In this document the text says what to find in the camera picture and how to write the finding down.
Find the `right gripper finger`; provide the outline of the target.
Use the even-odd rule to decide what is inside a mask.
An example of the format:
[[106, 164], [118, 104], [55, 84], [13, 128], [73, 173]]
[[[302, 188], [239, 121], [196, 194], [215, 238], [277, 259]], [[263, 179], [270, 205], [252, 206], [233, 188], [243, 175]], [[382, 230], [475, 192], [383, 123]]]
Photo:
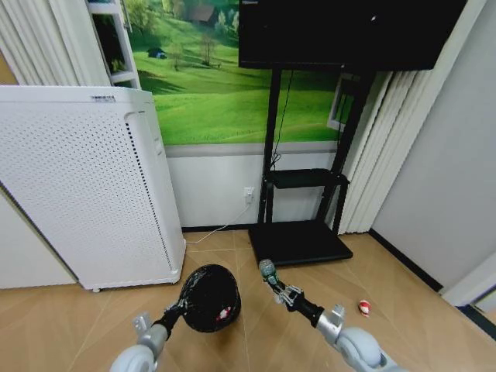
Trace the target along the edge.
[[280, 299], [296, 299], [303, 294], [302, 289], [293, 285], [286, 285], [282, 281], [277, 281], [276, 289]]
[[291, 307], [291, 299], [288, 297], [285, 284], [278, 281], [276, 284], [269, 283], [268, 287], [274, 293], [274, 300], [276, 303]]

